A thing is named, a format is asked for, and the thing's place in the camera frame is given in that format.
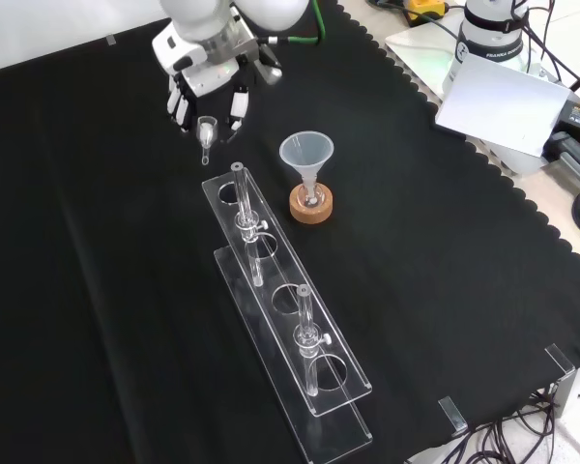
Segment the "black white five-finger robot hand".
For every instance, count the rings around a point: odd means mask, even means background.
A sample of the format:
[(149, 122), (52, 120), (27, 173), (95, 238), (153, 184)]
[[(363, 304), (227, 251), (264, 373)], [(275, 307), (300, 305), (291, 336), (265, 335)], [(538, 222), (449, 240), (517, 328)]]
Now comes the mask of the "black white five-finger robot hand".
[(166, 111), (182, 131), (191, 131), (197, 100), (229, 83), (241, 68), (232, 57), (213, 63), (199, 43), (182, 39), (170, 22), (152, 41), (160, 67), (168, 75)]

